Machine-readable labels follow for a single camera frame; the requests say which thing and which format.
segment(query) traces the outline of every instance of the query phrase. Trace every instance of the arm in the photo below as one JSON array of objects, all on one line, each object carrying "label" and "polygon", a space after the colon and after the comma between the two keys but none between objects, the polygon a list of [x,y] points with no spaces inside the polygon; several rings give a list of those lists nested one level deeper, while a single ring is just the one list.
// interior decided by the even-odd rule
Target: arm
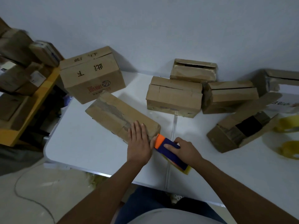
[{"label": "arm", "polygon": [[296,218],[205,160],[191,142],[176,138],[175,143],[179,143],[181,148],[164,146],[207,181],[237,223],[299,223]]},{"label": "arm", "polygon": [[129,130],[127,162],[108,180],[73,207],[57,224],[109,224],[131,182],[152,156],[154,137],[148,143],[146,127],[138,121]]}]

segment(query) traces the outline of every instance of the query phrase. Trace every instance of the finger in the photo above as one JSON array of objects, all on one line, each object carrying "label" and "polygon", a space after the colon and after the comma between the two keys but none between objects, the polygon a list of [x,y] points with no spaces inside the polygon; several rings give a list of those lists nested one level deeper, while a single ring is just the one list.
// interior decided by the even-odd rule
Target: finger
[{"label": "finger", "polygon": [[155,147],[157,136],[153,137],[150,141],[150,149],[153,149]]},{"label": "finger", "polygon": [[141,140],[141,129],[140,129],[140,124],[138,121],[135,121],[135,128],[136,128],[136,139]]},{"label": "finger", "polygon": [[141,124],[141,136],[143,140],[147,139],[147,127],[144,125],[144,123]]},{"label": "finger", "polygon": [[136,130],[135,130],[135,124],[131,124],[131,132],[132,132],[132,141],[136,141]]},{"label": "finger", "polygon": [[174,143],[180,143],[181,141],[183,141],[183,139],[181,139],[180,137],[177,137],[175,140],[174,140]]},{"label": "finger", "polygon": [[129,141],[132,140],[132,132],[131,132],[131,129],[128,130],[128,135],[129,135]]},{"label": "finger", "polygon": [[167,148],[170,152],[172,152],[176,155],[178,154],[178,149],[173,147],[172,145],[164,144],[164,147]]}]

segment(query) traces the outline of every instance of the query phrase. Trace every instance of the package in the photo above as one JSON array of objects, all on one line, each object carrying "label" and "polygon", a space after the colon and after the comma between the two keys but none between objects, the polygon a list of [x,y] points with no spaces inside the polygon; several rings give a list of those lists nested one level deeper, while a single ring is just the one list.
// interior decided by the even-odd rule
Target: package
[{"label": "package", "polygon": [[65,89],[81,104],[125,88],[123,75],[109,46],[60,62],[60,75]]},{"label": "package", "polygon": [[299,111],[299,72],[263,69],[252,79],[260,96],[268,92],[281,93],[282,97],[267,106],[267,110],[279,113]]},{"label": "package", "polygon": [[58,67],[60,61],[63,60],[60,52],[50,42],[35,41],[29,48],[35,56],[46,65]]},{"label": "package", "polygon": [[14,92],[30,78],[24,68],[15,62],[0,56],[0,88]]},{"label": "package", "polygon": [[160,133],[161,130],[161,126],[154,120],[105,90],[99,94],[98,99],[85,112],[126,143],[129,141],[128,130],[136,120],[140,124],[144,123],[146,125],[149,140]]},{"label": "package", "polygon": [[281,97],[279,93],[267,93],[257,100],[241,105],[237,111],[224,118],[207,133],[214,147],[221,153],[240,148],[264,133],[272,130],[279,117],[269,117],[264,110]]},{"label": "package", "polygon": [[31,52],[32,39],[23,31],[11,28],[0,38],[0,54],[27,67],[39,59]]},{"label": "package", "polygon": [[2,34],[7,32],[10,29],[10,27],[0,18],[0,37]]},{"label": "package", "polygon": [[232,113],[241,104],[258,98],[257,90],[250,81],[209,82],[204,86],[202,112]]},{"label": "package", "polygon": [[154,76],[146,100],[149,110],[194,118],[201,108],[202,84]]},{"label": "package", "polygon": [[0,128],[18,131],[34,104],[33,97],[2,94],[0,96]]},{"label": "package", "polygon": [[170,79],[189,82],[215,82],[218,66],[215,63],[175,59]]},{"label": "package", "polygon": [[51,74],[50,67],[44,64],[32,62],[25,70],[25,75],[29,75],[29,80],[18,88],[15,92],[25,96],[31,96],[43,84]]}]

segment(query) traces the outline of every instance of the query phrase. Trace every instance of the forearm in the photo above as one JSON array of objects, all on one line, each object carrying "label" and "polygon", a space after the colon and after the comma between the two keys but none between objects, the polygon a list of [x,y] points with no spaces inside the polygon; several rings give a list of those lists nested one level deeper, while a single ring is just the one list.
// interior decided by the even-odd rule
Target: forearm
[{"label": "forearm", "polygon": [[207,160],[194,169],[207,181],[237,223],[298,223],[256,192],[228,176]]},{"label": "forearm", "polygon": [[72,208],[58,224],[109,224],[131,182],[142,169],[126,162],[114,175]]}]

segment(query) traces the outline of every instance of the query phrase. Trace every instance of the white table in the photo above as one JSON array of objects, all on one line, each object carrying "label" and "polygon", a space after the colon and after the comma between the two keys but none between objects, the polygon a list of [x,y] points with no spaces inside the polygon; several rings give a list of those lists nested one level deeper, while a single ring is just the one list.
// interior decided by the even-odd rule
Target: white table
[{"label": "white table", "polygon": [[[223,172],[299,219],[299,160],[285,158],[270,149],[285,141],[298,140],[299,133],[269,132],[242,148],[222,154],[206,134],[225,116],[227,114],[203,115],[201,112],[193,119],[178,117],[174,139],[181,137],[192,142],[205,159]],[[194,169],[185,175],[170,166],[166,187],[168,192],[222,204]]]},{"label": "white table", "polygon": [[[152,76],[123,72],[123,77],[127,87],[113,95],[158,122],[161,134],[172,138],[174,115],[147,109],[145,97]],[[91,103],[82,105],[72,99],[44,154],[52,161],[110,177],[126,162],[127,144],[86,114]],[[168,168],[168,162],[154,152],[134,183],[165,190]]]},{"label": "white table", "polygon": [[[127,87],[113,94],[157,121],[162,135],[172,140],[179,136],[191,141],[204,158],[222,171],[299,218],[299,161],[284,158],[269,148],[290,140],[288,137],[298,140],[298,133],[270,132],[242,148],[221,154],[206,133],[228,114],[203,115],[201,112],[190,119],[147,110],[145,97],[152,76],[128,72],[123,72],[123,76]],[[71,101],[51,134],[44,154],[52,161],[109,177],[126,161],[127,145],[85,113],[91,103],[82,105],[76,99]],[[157,152],[134,183],[223,204],[195,170],[184,175]]]}]

